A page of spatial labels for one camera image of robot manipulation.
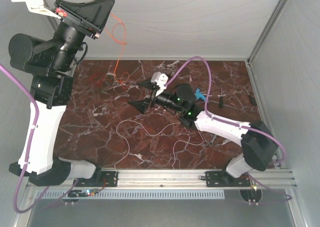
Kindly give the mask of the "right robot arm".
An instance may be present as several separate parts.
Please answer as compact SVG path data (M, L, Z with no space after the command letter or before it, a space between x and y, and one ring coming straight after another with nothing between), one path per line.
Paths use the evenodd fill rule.
M160 88L149 79L138 83L138 86L152 91L150 97L143 100L128 101L140 113L159 105L179 113L179 121L186 128L223 137L242 148L242 153L232 158L221 171L220 179L225 185L234 185L243 174L252 170L263 172L272 162L278 147L263 121L237 122L206 113L195 103L196 96L189 84L179 84L174 92L161 93L157 93Z

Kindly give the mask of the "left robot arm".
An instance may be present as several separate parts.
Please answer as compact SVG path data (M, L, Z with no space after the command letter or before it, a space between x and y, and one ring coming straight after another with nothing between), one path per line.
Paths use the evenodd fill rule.
M92 162L54 157L53 152L73 88L68 71L77 52L88 50L84 38L100 36L114 4L115 0L56 0L53 12L61 21L52 39L24 33L10 39L10 65L32 75L28 93L33 98L25 146L20 159L9 166L12 174L24 175L38 187L57 186L67 179L85 179L91 186L102 182L103 174Z

